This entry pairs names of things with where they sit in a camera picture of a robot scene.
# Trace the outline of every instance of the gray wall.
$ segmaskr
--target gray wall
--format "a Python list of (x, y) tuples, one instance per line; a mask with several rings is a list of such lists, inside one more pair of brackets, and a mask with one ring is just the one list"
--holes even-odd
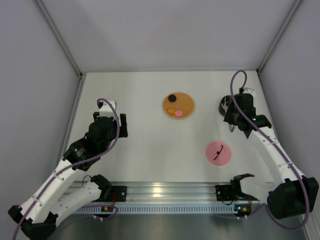
[(294, 0), (43, 0), (84, 72), (256, 69)]
[[(302, 4), (261, 78), (285, 150), (320, 182), (320, 1)], [(320, 219), (320, 197), (316, 215)]]
[[(77, 76), (31, 0), (0, 1), (0, 232), (53, 169)], [(18, 239), (25, 239), (21, 234)]]

